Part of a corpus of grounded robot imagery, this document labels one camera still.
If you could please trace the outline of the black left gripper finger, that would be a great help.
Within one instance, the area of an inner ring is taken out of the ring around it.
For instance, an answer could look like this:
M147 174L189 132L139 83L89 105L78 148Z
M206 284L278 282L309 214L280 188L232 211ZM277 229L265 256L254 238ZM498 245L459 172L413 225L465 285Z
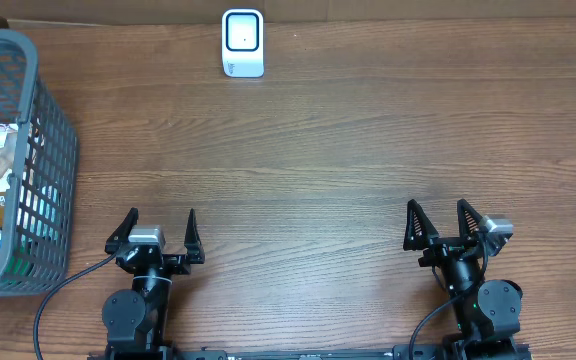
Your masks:
M121 224L106 240L104 247L106 254L116 253L123 243L128 242L129 234L132 231L132 228L137 224L138 218L138 209L132 207Z
M198 233L196 213L193 208L190 209L188 216L184 246L187 250L187 261L190 264L203 264L205 262L205 252Z

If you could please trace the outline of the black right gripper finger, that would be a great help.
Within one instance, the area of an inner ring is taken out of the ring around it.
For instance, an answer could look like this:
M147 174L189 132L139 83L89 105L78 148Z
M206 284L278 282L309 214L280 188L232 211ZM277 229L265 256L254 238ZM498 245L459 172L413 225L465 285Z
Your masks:
M416 200L409 200L403 250L424 250L434 245L438 239L439 233L424 213L423 208Z
M459 236L462 238L476 232L482 216L465 199L457 202Z

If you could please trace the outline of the teal wet wipes pack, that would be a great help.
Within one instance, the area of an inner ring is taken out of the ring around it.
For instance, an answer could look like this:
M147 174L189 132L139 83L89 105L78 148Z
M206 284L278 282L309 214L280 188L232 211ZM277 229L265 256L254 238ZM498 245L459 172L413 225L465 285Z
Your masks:
M53 225L56 223L60 194L53 186L44 186L40 195L35 196L30 190L23 190L20 195L20 208L17 224L50 241L57 234Z

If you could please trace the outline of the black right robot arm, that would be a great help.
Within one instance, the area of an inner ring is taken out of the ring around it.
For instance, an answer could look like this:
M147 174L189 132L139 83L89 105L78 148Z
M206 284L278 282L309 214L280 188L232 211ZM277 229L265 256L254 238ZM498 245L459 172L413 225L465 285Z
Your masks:
M407 202L403 241L405 251L420 251L418 264L429 268L448 300L415 327L402 351L405 359L530 359L527 345L518 345L523 291L511 280L487 280L491 258L514 233L503 216L482 215L466 200L457 202L459 234L442 237L421 205ZM435 316L451 308L458 331L425 349L416 345L421 330Z

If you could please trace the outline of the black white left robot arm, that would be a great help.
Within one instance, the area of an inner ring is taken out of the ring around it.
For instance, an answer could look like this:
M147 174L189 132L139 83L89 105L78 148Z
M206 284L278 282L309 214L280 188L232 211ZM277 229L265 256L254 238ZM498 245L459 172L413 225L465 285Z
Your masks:
M102 307L107 329L105 359L180 359L175 345L164 339L172 277L188 275L191 266L205 262L190 211L184 236L184 253L166 254L159 225L140 225L138 210L130 209L106 241L104 251L132 276L129 289L111 294Z

